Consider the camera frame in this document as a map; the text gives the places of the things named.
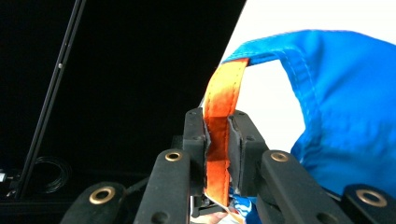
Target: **screw hole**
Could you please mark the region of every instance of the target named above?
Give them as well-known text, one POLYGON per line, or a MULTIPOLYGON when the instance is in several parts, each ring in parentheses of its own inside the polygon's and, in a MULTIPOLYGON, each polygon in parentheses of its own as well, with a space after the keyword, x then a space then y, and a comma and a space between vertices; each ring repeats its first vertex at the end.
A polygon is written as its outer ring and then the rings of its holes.
POLYGON ((385 207, 388 202, 382 194, 369 189, 358 189, 356 190, 358 198, 367 204, 375 207, 385 207))
POLYGON ((181 159, 181 154, 178 152, 170 152, 165 156, 167 161, 179 161, 181 159))
POLYGON ((319 220, 319 222, 321 222, 323 224, 337 224, 338 223, 338 219, 336 217, 334 217, 331 214, 327 214, 327 213, 318 213, 317 219, 319 220))
POLYGON ((285 155, 284 153, 281 152, 274 152, 271 154, 271 158, 274 161, 288 161, 289 157, 287 155, 285 155))
POLYGON ((97 189, 90 195, 90 202, 93 204, 107 203, 116 195, 113 187, 103 187, 97 189))
POLYGON ((96 194, 97 199, 104 199, 107 196, 108 196, 108 192, 105 190, 100 191, 99 193, 96 194))
POLYGON ((151 222, 154 224, 164 224, 168 221, 168 215, 165 212, 157 212, 151 217, 151 222))

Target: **brass grommet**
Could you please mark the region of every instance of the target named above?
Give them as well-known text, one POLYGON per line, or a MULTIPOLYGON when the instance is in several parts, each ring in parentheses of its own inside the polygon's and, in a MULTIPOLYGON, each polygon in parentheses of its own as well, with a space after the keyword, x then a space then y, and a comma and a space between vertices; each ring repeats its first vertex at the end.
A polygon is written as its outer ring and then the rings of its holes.
POLYGON ((165 158, 167 161, 180 161, 182 155, 178 152, 169 152, 168 154, 165 155, 165 158))
POLYGON ((113 187, 102 187, 91 194, 90 202, 93 204, 107 203, 114 198, 114 195, 116 195, 116 190, 113 187))
POLYGON ((274 161, 288 161, 289 160, 289 157, 286 154, 281 153, 281 152, 273 152, 271 154, 271 158, 274 161))
POLYGON ((370 189, 358 189, 356 190, 356 194, 362 202, 368 203, 375 207, 385 207, 388 204, 387 200, 384 198, 384 196, 382 196, 382 194, 370 189), (377 200, 374 201, 370 198, 367 198, 367 194, 377 198, 377 200))

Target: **black metal rod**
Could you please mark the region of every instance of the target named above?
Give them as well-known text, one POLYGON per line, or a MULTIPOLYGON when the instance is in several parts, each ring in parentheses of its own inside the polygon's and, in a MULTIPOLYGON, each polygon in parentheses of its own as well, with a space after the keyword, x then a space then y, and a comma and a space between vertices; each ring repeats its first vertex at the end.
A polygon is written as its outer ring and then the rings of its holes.
POLYGON ((35 134, 32 140, 32 144, 30 145, 29 152, 26 156, 24 168, 21 174, 21 184, 19 185, 15 196, 17 199, 23 198, 27 190, 29 179, 32 175, 33 167, 35 166, 35 158, 37 157, 38 151, 41 147, 41 142, 47 128, 47 123, 50 119, 50 112, 52 110, 52 106, 55 101, 56 94, 62 80, 62 76, 64 74, 65 65, 70 54, 70 50, 78 29, 79 21, 81 19, 85 3, 86 0, 77 0, 73 7, 72 15, 70 16, 70 20, 67 25, 66 33, 64 35, 64 41, 59 52, 58 60, 55 64, 52 78, 49 83, 47 95, 41 109, 37 126, 35 127, 35 134))

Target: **orange strap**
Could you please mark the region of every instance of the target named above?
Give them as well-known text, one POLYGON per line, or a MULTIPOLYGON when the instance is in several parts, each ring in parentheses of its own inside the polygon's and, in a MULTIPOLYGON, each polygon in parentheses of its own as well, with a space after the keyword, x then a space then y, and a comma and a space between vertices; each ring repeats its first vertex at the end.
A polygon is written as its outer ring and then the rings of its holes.
POLYGON ((242 75, 248 59, 222 64, 209 81, 205 94, 204 120, 211 144, 206 154, 205 194, 228 207, 230 175, 227 168, 229 127, 227 118, 235 111, 242 75))

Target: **blue bag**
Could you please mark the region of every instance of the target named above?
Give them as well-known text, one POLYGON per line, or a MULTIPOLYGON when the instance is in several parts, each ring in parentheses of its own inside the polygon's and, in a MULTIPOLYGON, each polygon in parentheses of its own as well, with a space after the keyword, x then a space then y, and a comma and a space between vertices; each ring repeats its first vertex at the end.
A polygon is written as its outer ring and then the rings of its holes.
POLYGON ((396 197, 395 45, 307 30, 247 42, 225 62, 240 58, 281 61, 305 124, 291 154, 322 187, 341 195, 362 183, 396 197))

